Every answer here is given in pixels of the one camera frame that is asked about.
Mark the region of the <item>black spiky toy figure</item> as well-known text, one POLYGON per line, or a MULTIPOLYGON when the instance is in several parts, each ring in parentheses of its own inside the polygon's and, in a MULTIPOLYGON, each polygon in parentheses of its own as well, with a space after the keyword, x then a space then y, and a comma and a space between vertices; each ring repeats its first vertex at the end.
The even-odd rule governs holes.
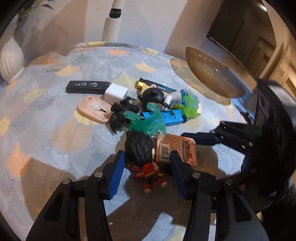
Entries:
POLYGON ((125 111, 131 111, 138 114, 139 107, 131 103, 131 97, 126 97, 121 100, 119 103, 114 103, 111 106, 112 115, 109 119, 109 125, 113 133, 117 134, 117 131, 120 131, 126 124, 130 124, 130 120, 125 117, 125 111))

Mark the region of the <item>black USB stick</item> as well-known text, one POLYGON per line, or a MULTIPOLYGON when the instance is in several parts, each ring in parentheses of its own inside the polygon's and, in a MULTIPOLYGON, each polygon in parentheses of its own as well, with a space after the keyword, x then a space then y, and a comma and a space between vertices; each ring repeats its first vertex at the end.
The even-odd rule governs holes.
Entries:
POLYGON ((70 81, 66 86, 67 93, 104 94, 111 82, 106 81, 70 81))

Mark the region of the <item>pink oval utility knife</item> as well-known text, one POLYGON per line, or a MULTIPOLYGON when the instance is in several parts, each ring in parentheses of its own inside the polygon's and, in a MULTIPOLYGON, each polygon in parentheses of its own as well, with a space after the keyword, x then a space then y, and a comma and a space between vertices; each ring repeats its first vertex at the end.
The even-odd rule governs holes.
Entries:
POLYGON ((77 106, 77 111, 97 123, 109 123, 112 115, 111 105, 96 96, 84 97, 77 106))

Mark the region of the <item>black-headed white-coat figurine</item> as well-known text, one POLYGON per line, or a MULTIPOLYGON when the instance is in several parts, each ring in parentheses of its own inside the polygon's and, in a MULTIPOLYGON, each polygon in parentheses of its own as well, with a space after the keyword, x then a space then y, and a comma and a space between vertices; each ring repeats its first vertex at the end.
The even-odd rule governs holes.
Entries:
POLYGON ((146 110, 150 110, 148 103, 161 104, 164 108, 172 109, 174 105, 182 104, 187 105, 187 100, 185 96, 188 95, 186 89, 180 91, 174 91, 170 94, 165 95, 158 88, 148 88, 142 94, 138 95, 142 107, 146 110))

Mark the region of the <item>white charger cube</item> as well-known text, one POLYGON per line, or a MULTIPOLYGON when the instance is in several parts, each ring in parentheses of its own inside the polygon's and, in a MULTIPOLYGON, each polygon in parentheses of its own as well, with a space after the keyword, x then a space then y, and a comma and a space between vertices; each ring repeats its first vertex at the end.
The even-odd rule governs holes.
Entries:
POLYGON ((125 99, 128 88, 112 83, 104 93, 104 101, 113 105, 125 99))

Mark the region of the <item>blue and white artificial flowers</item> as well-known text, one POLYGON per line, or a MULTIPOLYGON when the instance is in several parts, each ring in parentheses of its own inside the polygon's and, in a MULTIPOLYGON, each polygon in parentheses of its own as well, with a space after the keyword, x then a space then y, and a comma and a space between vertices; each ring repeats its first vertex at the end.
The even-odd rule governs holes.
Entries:
POLYGON ((18 12, 20 18, 24 18, 33 13, 37 8, 43 7, 54 10, 50 3, 52 0, 34 0, 28 1, 18 12))

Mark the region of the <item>blue lighter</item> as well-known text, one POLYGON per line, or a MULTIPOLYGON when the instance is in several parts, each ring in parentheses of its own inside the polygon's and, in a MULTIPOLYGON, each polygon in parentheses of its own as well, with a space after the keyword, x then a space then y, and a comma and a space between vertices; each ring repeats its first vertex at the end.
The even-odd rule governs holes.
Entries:
POLYGON ((145 111, 141 113, 140 116, 142 116, 149 125, 164 124, 165 126, 174 126, 188 121, 180 109, 145 111))

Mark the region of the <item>clear plastic cup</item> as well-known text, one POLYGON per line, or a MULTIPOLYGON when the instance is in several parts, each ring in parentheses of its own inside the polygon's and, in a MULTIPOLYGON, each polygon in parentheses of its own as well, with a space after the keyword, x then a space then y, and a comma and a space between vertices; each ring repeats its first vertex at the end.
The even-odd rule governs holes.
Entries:
POLYGON ((67 58, 60 54, 54 53, 48 59, 47 72, 58 72, 68 66, 67 58))

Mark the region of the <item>red-robed black-haired figurine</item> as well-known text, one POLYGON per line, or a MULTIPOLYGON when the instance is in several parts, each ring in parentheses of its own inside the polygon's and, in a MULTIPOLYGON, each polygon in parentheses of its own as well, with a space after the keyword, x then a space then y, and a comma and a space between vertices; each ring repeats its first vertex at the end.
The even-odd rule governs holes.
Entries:
POLYGON ((151 193, 155 183, 164 188, 168 185, 154 161, 155 154, 154 141, 150 136, 136 130, 126 133, 126 168, 132 172, 133 178, 144 181, 145 193, 151 193))

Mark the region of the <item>pink snack packet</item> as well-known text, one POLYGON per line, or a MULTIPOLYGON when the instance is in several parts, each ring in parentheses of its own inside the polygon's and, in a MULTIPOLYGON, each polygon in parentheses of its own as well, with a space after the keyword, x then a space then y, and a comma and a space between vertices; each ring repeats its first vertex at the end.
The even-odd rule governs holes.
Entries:
POLYGON ((154 161, 168 164, 170 154, 177 151, 181 160, 191 166, 197 166, 196 143, 192 138, 186 138, 173 134, 163 135, 157 132, 156 135, 156 155, 154 161))

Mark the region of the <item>black wall television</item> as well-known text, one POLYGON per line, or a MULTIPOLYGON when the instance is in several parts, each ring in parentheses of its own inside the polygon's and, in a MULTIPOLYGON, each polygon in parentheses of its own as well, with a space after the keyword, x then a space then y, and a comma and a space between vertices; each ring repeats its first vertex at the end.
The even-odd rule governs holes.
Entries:
POLYGON ((262 1, 222 1, 207 38, 256 80, 276 48, 273 26, 262 1))

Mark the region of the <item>teal translucent toy figure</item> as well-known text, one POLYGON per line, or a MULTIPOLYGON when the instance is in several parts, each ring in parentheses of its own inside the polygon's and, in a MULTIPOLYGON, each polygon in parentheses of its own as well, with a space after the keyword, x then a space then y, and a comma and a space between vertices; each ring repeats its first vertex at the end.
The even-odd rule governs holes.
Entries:
POLYGON ((124 117, 130 121, 128 131, 144 132, 150 137, 154 137, 158 132, 166 135, 166 125, 158 105, 149 102, 147 108, 152 112, 148 118, 128 110, 123 112, 124 117))

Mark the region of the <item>white floor lamp pole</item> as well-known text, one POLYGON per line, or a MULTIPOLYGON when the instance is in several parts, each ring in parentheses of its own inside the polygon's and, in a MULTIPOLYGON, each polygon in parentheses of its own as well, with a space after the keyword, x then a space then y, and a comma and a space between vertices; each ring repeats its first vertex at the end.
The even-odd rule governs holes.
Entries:
POLYGON ((113 1, 109 17, 105 19, 101 38, 102 42, 117 42, 122 20, 121 13, 124 5, 124 0, 113 1))

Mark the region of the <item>green translucent toy figure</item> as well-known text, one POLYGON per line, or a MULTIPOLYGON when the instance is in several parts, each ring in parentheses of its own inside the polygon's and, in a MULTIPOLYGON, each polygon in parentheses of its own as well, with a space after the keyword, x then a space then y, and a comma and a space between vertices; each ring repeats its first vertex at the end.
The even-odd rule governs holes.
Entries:
POLYGON ((182 103, 178 108, 182 111, 187 119, 193 119, 201 115, 200 102, 190 90, 182 97, 182 103))

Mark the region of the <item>yellow lighter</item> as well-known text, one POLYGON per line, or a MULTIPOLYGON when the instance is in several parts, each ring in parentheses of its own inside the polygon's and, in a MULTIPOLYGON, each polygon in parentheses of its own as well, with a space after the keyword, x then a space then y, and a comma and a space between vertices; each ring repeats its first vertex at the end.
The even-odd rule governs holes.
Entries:
POLYGON ((148 81, 148 80, 146 82, 141 80, 136 81, 135 88, 140 91, 140 94, 143 94, 143 92, 149 88, 157 88, 161 90, 164 93, 164 95, 168 94, 167 92, 165 92, 163 88, 161 88, 161 86, 158 83, 155 83, 153 81, 148 81))

